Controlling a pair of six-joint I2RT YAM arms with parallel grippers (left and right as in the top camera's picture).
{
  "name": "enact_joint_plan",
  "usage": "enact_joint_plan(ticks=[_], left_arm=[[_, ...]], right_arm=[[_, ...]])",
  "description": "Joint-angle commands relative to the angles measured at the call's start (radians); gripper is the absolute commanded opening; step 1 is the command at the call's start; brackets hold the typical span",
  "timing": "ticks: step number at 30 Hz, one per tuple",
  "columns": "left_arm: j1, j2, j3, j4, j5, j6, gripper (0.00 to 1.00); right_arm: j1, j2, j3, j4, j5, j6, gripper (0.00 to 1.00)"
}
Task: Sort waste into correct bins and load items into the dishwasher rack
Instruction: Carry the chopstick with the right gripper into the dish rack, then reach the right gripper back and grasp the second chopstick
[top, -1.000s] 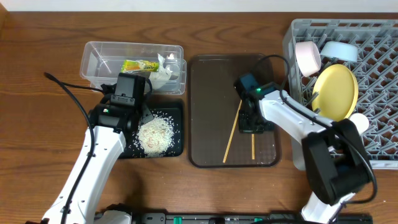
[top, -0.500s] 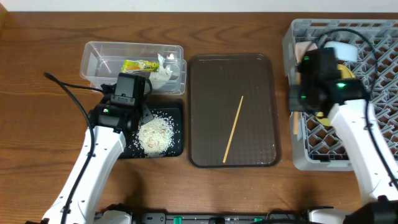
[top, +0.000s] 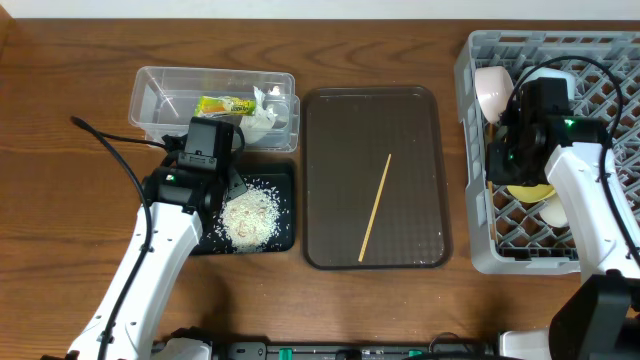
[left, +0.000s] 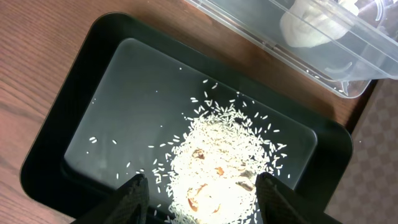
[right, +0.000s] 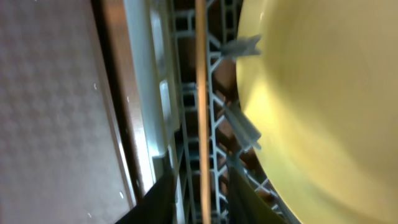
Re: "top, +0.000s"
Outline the wooden chopstick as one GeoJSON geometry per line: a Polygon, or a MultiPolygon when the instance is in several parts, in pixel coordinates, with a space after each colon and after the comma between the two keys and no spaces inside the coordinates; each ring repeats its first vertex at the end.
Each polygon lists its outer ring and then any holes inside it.
{"type": "MultiPolygon", "coordinates": [[[[493,124],[488,124],[487,132],[485,136],[486,145],[489,145],[493,141],[495,132],[496,132],[496,127],[493,124]]],[[[495,243],[498,243],[495,208],[494,208],[494,186],[491,181],[487,181],[487,189],[489,192],[489,208],[491,210],[491,224],[490,224],[491,239],[495,243]]]]}
{"type": "Polygon", "coordinates": [[[366,231],[365,231],[365,234],[364,234],[364,238],[363,238],[363,241],[362,241],[362,244],[361,244],[361,249],[360,249],[359,256],[358,256],[358,262],[359,263],[363,262],[365,254],[366,254],[366,250],[367,250],[367,247],[368,247],[369,239],[370,239],[370,236],[371,236],[371,233],[372,233],[372,230],[373,230],[375,218],[376,218],[377,211],[378,211],[378,208],[379,208],[379,203],[380,203],[380,200],[381,200],[381,197],[382,197],[382,193],[384,191],[384,186],[385,186],[385,183],[386,183],[386,178],[387,178],[387,174],[388,174],[388,171],[389,171],[391,160],[392,160],[392,154],[389,153],[388,156],[387,156],[387,159],[386,159],[386,163],[385,163],[381,178],[380,178],[380,182],[379,182],[379,185],[378,185],[378,188],[377,188],[377,192],[376,192],[376,196],[375,196],[375,199],[374,199],[374,203],[373,203],[373,206],[372,206],[372,209],[371,209],[371,212],[370,212],[370,216],[369,216],[369,220],[368,220],[368,223],[367,223],[367,228],[366,228],[366,231]]]}

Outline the pale green cup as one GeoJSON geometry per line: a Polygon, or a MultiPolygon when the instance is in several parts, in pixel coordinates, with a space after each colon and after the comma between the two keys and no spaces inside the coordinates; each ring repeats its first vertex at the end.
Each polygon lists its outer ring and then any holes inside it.
{"type": "Polygon", "coordinates": [[[545,200],[545,205],[540,210],[539,215],[548,226],[555,228],[568,226],[566,213],[557,194],[545,200]]]}

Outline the white tissue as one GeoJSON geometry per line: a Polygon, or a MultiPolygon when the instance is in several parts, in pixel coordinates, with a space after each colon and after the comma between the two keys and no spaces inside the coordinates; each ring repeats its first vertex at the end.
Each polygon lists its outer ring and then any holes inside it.
{"type": "Polygon", "coordinates": [[[243,116],[240,129],[243,132],[245,142],[254,144],[264,138],[274,127],[276,115],[273,109],[265,109],[263,106],[266,95],[259,88],[253,87],[255,96],[255,110],[252,115],[243,116]]]}

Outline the rice food waste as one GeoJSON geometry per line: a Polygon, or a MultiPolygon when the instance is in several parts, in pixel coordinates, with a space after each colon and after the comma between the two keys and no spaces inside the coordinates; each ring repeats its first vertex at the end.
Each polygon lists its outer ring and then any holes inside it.
{"type": "Polygon", "coordinates": [[[226,202],[213,220],[208,238],[219,240],[225,252],[279,251],[291,239],[289,203],[274,181],[245,177],[247,191],[226,202]]]}

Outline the yellow plate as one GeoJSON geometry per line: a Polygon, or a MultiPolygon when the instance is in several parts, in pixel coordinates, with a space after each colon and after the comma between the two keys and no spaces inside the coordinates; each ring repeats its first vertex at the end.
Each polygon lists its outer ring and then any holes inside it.
{"type": "Polygon", "coordinates": [[[536,186],[508,185],[507,190],[515,199],[522,203],[537,203],[555,194],[554,187],[545,184],[536,186]]]}

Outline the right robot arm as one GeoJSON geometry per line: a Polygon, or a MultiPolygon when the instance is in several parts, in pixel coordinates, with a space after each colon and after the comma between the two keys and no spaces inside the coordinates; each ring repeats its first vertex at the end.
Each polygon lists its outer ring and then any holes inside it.
{"type": "Polygon", "coordinates": [[[504,112],[505,135],[487,147],[487,177],[500,185],[550,184],[564,209],[582,285],[544,330],[499,338],[508,359],[636,359],[639,226],[609,149],[605,122],[533,110],[504,112]]]}

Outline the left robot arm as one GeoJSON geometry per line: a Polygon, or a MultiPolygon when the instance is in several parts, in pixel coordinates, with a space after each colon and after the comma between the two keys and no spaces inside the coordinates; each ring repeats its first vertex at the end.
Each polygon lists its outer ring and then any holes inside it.
{"type": "Polygon", "coordinates": [[[178,274],[199,244],[208,221],[246,187],[234,167],[245,147],[234,128],[213,135],[167,137],[166,156],[138,179],[112,146],[114,136],[93,136],[113,155],[141,200],[126,253],[93,317],[72,342],[68,359],[152,359],[159,320],[178,274]]]}

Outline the light blue bowl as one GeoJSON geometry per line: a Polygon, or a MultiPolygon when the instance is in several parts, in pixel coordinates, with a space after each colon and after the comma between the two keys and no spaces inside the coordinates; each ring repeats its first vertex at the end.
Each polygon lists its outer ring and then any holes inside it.
{"type": "Polygon", "coordinates": [[[555,78],[555,79],[564,79],[567,83],[567,96],[568,98],[573,101],[575,99],[575,95],[576,95],[576,78],[574,75],[565,72],[565,71],[561,71],[561,70],[557,70],[557,69],[553,69],[553,68],[549,68],[549,67],[542,67],[539,68],[537,70],[533,70],[533,66],[529,66],[526,67],[520,78],[518,79],[519,82],[521,82],[522,84],[536,80],[538,78],[555,78]]]}

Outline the green snack wrapper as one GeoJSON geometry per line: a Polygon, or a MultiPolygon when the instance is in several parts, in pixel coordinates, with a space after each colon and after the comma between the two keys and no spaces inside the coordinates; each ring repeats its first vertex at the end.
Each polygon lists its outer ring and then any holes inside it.
{"type": "Polygon", "coordinates": [[[194,110],[196,117],[209,118],[218,115],[253,115],[256,101],[233,96],[202,96],[194,110]]]}

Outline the pink bowl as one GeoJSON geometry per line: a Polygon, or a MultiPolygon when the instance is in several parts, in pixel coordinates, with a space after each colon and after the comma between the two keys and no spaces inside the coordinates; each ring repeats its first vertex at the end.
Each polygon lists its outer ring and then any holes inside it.
{"type": "Polygon", "coordinates": [[[502,66],[479,68],[474,75],[474,84],[483,116],[488,123],[497,123],[514,90],[508,71],[502,66]]]}

